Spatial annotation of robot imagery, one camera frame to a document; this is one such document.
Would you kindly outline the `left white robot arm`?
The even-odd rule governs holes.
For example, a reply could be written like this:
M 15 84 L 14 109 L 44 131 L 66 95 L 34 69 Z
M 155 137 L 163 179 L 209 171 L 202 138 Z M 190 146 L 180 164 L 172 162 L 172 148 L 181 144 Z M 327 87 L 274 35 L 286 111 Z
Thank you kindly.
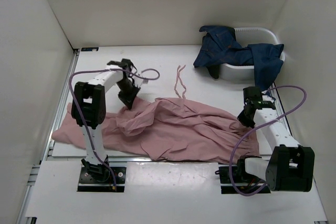
M 110 61 L 104 71 L 96 71 L 96 77 L 88 82 L 77 82 L 70 86 L 73 98 L 71 116 L 81 127 L 86 147 L 86 158 L 82 164 L 86 172 L 99 183 L 112 182 L 115 189 L 117 180 L 115 172 L 109 165 L 106 150 L 103 147 L 101 124 L 106 118 L 106 92 L 117 85 L 120 89 L 118 98 L 131 109 L 140 91 L 133 79 L 137 72 L 129 59 Z

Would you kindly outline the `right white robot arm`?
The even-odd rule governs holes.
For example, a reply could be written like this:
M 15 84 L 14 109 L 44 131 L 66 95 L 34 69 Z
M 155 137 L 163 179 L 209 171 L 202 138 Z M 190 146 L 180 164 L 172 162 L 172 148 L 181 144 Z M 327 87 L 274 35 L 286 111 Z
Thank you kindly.
M 312 188 L 315 154 L 312 148 L 302 146 L 288 132 L 281 119 L 299 109 L 307 98 L 303 88 L 301 102 L 290 111 L 278 115 L 271 96 L 259 87 L 243 89 L 244 108 L 238 116 L 242 125 L 250 130 L 235 144 L 228 163 L 228 178 L 234 192 L 253 196 L 264 188 L 270 191 L 309 192 Z M 245 155 L 237 161 L 233 171 L 234 155 L 240 144 L 261 130 L 272 154 L 269 160 L 259 156 Z

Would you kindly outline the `pink trousers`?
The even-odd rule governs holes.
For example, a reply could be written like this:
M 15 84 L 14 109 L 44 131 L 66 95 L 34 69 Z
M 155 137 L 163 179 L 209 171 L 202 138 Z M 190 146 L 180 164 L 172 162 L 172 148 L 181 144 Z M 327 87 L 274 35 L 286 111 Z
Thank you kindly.
M 228 163 L 249 131 L 229 112 L 183 98 L 137 98 L 133 108 L 107 113 L 102 123 L 106 149 L 148 156 L 154 161 Z M 233 162 L 259 155 L 256 133 L 238 147 Z

